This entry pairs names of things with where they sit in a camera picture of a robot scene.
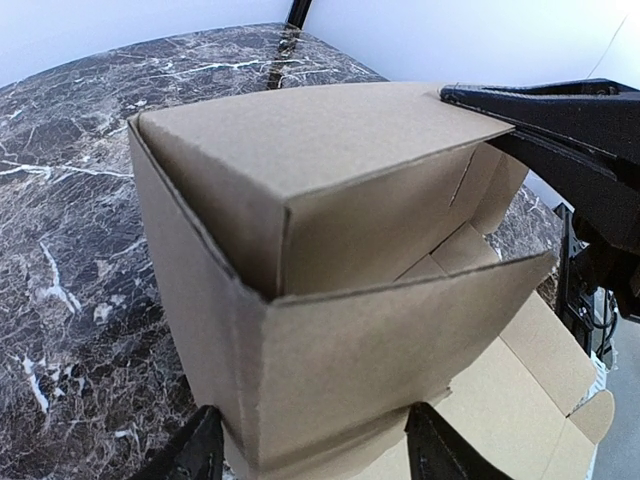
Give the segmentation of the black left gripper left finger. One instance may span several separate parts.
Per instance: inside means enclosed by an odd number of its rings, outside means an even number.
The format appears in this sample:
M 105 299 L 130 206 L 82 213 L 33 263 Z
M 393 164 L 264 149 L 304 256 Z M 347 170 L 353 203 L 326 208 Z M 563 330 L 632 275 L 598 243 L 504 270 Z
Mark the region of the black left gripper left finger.
M 144 468 L 144 478 L 221 480 L 223 457 L 221 414 L 205 405 Z

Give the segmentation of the brown cardboard box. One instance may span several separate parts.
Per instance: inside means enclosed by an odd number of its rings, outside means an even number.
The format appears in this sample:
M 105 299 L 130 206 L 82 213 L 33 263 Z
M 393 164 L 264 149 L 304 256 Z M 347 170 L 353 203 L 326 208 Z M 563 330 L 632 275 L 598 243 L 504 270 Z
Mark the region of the brown cardboard box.
M 399 82 L 130 118 L 161 302 L 238 477 L 406 479 L 423 402 L 490 477 L 586 477 L 615 403 L 537 294 L 554 255 L 486 241 L 527 173 L 511 130 Z

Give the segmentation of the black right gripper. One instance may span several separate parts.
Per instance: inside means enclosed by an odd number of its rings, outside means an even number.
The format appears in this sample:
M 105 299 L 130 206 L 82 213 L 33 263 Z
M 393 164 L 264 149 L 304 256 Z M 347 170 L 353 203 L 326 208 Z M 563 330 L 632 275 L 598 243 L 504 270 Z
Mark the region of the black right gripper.
M 590 293 L 613 292 L 620 315 L 639 318 L 639 191 L 602 157 L 531 132 L 514 130 L 489 141 L 532 169 L 575 207 L 572 225 L 587 247 L 575 259 Z

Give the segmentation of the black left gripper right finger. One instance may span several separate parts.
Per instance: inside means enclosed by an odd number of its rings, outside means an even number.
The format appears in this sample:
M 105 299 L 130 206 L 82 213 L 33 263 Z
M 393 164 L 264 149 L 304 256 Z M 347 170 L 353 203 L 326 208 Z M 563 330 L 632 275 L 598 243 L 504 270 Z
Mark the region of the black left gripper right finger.
M 410 407 L 405 433 L 413 480 L 508 480 L 426 402 Z

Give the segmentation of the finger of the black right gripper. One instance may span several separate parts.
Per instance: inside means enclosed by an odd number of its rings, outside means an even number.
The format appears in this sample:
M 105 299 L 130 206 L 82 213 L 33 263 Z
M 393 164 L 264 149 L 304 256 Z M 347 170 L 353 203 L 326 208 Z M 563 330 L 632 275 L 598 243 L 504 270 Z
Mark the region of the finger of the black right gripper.
M 639 121 L 639 91 L 604 78 L 528 87 L 456 83 L 442 87 L 440 99 L 514 125 L 556 129 L 566 118 L 625 128 Z

